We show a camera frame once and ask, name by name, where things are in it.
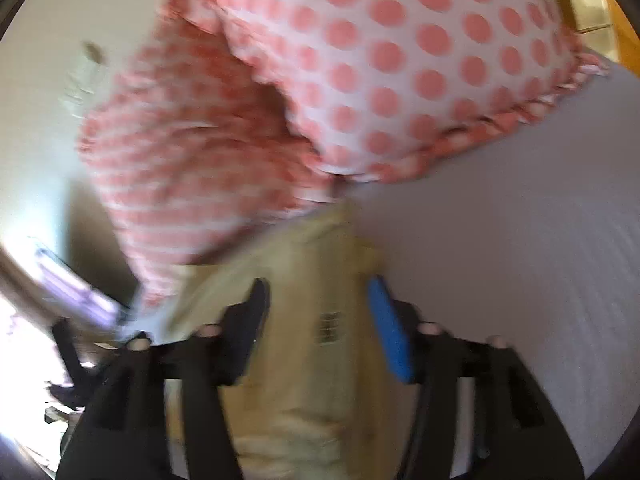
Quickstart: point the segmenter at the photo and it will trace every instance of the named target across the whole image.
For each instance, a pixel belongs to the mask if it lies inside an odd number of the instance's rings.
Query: beige cloth
[[[375,251],[351,231],[348,208],[331,206],[223,265],[181,269],[174,335],[214,322],[254,278],[270,282],[270,312],[248,373],[223,392],[236,451],[251,476],[390,477],[390,381],[364,301],[366,278],[377,267]],[[178,396],[174,388],[174,440],[181,439]]]

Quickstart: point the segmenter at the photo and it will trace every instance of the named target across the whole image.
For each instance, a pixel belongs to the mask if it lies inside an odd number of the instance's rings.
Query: pillow
[[[308,141],[288,134],[223,35],[184,20],[178,1],[117,76],[110,100],[87,116],[78,142],[142,282],[144,308],[174,293],[176,265],[258,221],[305,211],[312,203],[300,197],[323,184],[301,162]]]
[[[546,0],[214,1],[233,53],[286,95],[312,164],[357,180],[416,176],[584,79]]]

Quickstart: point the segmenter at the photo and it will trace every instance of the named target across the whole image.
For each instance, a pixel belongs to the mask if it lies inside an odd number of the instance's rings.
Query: gray bed sheet
[[[640,404],[639,124],[640,80],[616,65],[541,123],[427,178],[353,190],[395,295],[458,337],[504,335],[587,474]],[[399,442],[411,395],[399,388]]]

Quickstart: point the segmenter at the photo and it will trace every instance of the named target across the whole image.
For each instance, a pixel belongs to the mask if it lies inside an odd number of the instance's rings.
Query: bed
[[[2,244],[28,270],[25,240],[36,237],[123,302],[136,283],[75,160],[77,122],[58,97],[80,42],[105,48],[117,68],[154,1],[27,0],[0,43],[0,84],[16,88],[1,105],[15,132],[3,134],[3,146],[16,155],[0,170]],[[620,0],[638,25],[632,2]],[[350,190],[356,227],[385,253],[396,296],[459,337],[504,335],[593,479],[640,470],[638,96],[640,80],[613,65],[609,78],[592,80],[540,124],[448,160],[428,178]],[[397,389],[400,399],[412,394]],[[400,444],[410,403],[399,405],[407,406]]]

